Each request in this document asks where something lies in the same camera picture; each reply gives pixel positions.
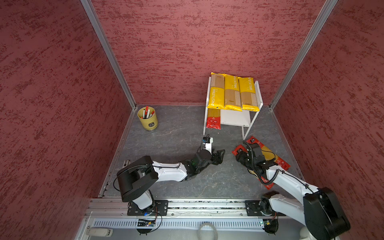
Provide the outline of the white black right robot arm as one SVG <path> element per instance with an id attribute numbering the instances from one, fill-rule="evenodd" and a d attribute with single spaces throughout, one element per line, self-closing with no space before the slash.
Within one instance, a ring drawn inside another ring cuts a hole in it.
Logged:
<path id="1" fill-rule="evenodd" d="M 243 142 L 244 150 L 236 160 L 257 177 L 264 186 L 275 184 L 293 196 L 289 199 L 279 192 L 262 195 L 256 209 L 266 217 L 279 213 L 304 225 L 305 240 L 335 240 L 349 231 L 351 224 L 336 194 L 329 188 L 319 188 L 291 175 L 273 160 L 266 160 L 261 147 Z"/>

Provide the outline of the red pasta bag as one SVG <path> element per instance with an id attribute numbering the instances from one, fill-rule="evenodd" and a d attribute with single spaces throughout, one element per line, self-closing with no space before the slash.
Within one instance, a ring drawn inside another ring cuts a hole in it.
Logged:
<path id="1" fill-rule="evenodd" d="M 251 136 L 248 140 L 246 140 L 246 142 L 249 143 L 250 145 L 258 144 L 267 161 L 274 161 L 280 167 L 282 167 L 285 171 L 287 171 L 291 167 L 290 164 L 288 164 L 286 161 L 284 161 L 282 158 L 280 158 L 278 155 L 272 152 L 268 147 L 266 147 L 262 142 L 257 140 L 255 137 Z"/>
<path id="2" fill-rule="evenodd" d="M 246 148 L 243 146 L 243 145 L 238 145 L 233 151 L 232 151 L 232 154 L 235 156 L 235 158 L 242 152 L 246 152 Z M 270 190 L 272 187 L 274 186 L 274 184 L 270 184 L 270 185 L 267 185 L 265 186 L 268 190 Z"/>
<path id="3" fill-rule="evenodd" d="M 220 109 L 208 109 L 207 112 L 207 125 L 208 129 L 221 129 L 221 110 Z"/>

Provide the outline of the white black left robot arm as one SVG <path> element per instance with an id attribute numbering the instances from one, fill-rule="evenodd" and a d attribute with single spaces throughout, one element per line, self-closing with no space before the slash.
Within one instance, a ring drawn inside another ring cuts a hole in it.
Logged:
<path id="1" fill-rule="evenodd" d="M 225 150 L 201 150 L 190 160 L 176 164 L 153 161 L 143 156 L 117 173 L 116 181 L 122 202 L 134 203 L 141 211 L 152 211 L 155 200 L 150 187 L 157 182 L 185 182 L 201 174 L 208 166 L 223 163 Z"/>

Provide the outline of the yellow pasta bag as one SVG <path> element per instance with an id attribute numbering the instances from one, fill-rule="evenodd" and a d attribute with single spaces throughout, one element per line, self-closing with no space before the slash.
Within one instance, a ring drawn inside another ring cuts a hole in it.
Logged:
<path id="1" fill-rule="evenodd" d="M 259 112 L 256 89 L 254 79 L 247 77 L 238 77 L 240 96 L 241 96 L 241 108 L 251 112 Z"/>
<path id="2" fill-rule="evenodd" d="M 225 77 L 225 110 L 242 111 L 240 87 L 237 76 L 224 75 Z"/>
<path id="3" fill-rule="evenodd" d="M 223 110 L 225 108 L 225 77 L 223 74 L 211 73 L 210 97 L 208 108 Z"/>

